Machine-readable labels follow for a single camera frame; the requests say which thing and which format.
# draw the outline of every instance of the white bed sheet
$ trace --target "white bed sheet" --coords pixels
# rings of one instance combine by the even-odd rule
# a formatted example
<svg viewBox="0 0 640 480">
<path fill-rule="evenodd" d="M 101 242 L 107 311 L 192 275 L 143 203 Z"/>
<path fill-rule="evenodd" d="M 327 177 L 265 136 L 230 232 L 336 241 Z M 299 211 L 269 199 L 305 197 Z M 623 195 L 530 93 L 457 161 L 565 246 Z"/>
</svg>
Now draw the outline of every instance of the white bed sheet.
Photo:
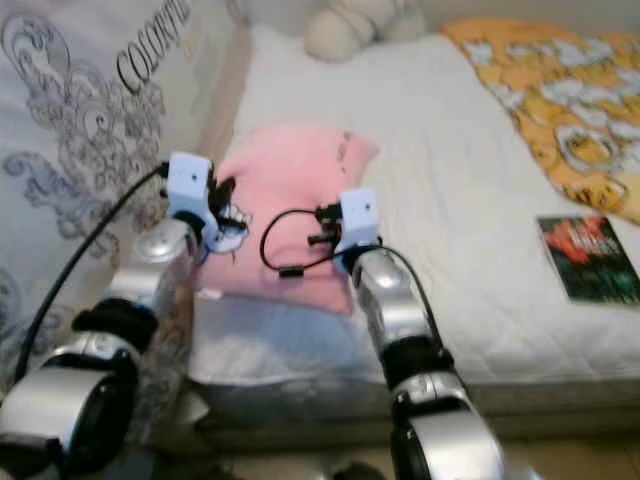
<svg viewBox="0 0 640 480">
<path fill-rule="evenodd" d="M 365 183 L 379 196 L 385 241 L 421 274 L 468 383 L 640 378 L 640 310 L 570 303 L 538 237 L 537 216 L 590 210 L 552 189 L 446 38 L 376 46 L 327 65 L 298 39 L 266 27 L 253 37 L 232 148 L 281 121 L 374 139 L 382 153 Z M 640 228 L 611 221 L 640 268 Z M 200 295 L 194 380 L 247 385 L 320 372 L 382 381 L 362 312 L 344 319 Z"/>
</svg>

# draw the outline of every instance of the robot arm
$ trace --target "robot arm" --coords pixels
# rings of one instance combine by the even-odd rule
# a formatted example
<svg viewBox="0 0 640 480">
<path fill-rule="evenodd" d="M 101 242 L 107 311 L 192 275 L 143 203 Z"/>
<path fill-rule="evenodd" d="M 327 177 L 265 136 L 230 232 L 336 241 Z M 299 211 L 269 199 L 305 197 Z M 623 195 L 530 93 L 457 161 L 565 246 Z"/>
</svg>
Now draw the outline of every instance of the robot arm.
<svg viewBox="0 0 640 480">
<path fill-rule="evenodd" d="M 218 223 L 209 209 L 210 162 L 174 154 L 168 217 L 140 235 L 105 296 L 73 321 L 69 342 L 9 392 L 0 408 L 0 468 L 28 478 L 53 464 L 66 474 L 101 469 L 122 446 L 140 357 L 188 286 L 200 244 Z"/>
<path fill-rule="evenodd" d="M 391 393 L 396 478 L 503 479 L 501 448 L 456 373 L 428 302 L 379 246 L 373 191 L 346 192 L 339 206 L 322 211 L 330 212 L 321 218 L 325 229 L 339 226 L 336 251 L 350 252 L 335 261 L 351 275 Z"/>
</svg>

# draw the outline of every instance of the pink pillow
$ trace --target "pink pillow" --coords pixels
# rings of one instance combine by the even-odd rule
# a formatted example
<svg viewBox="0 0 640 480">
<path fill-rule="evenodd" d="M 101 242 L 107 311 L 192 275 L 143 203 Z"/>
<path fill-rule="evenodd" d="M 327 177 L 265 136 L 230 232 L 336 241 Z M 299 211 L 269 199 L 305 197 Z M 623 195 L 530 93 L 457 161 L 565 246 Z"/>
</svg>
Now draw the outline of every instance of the pink pillow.
<svg viewBox="0 0 640 480">
<path fill-rule="evenodd" d="M 200 269 L 199 284 L 225 293 L 242 294 L 350 314 L 348 279 L 327 262 L 303 278 L 280 279 L 260 260 L 260 237 L 283 210 L 314 210 L 334 203 L 340 192 L 360 185 L 365 168 L 378 153 L 369 140 L 343 130 L 279 125 L 257 131 L 226 159 L 219 182 L 236 181 L 224 216 L 244 220 L 248 229 L 227 229 L 217 251 Z M 309 248 L 307 236 L 320 233 L 312 215 L 291 215 L 269 233 L 266 255 L 275 265 L 308 263 L 329 253 L 326 246 Z"/>
</svg>

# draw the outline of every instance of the book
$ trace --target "book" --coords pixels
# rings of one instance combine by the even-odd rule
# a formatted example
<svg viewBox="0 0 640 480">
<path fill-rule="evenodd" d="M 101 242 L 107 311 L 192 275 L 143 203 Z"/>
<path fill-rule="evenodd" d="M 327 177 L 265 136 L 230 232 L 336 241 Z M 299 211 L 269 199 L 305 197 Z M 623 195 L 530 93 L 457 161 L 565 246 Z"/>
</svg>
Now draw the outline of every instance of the book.
<svg viewBox="0 0 640 480">
<path fill-rule="evenodd" d="M 640 305 L 640 279 L 606 217 L 540 217 L 538 225 L 571 300 Z"/>
</svg>

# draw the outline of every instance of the cartoon print blanket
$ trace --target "cartoon print blanket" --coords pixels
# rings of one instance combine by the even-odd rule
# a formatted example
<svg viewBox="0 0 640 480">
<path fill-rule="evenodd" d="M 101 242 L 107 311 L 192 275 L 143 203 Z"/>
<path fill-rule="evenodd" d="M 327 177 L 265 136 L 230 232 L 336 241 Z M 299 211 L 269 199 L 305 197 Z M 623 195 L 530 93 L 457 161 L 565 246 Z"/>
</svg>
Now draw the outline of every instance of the cartoon print blanket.
<svg viewBox="0 0 640 480">
<path fill-rule="evenodd" d="M 640 224 L 640 37 L 500 19 L 444 33 L 569 198 Z"/>
</svg>

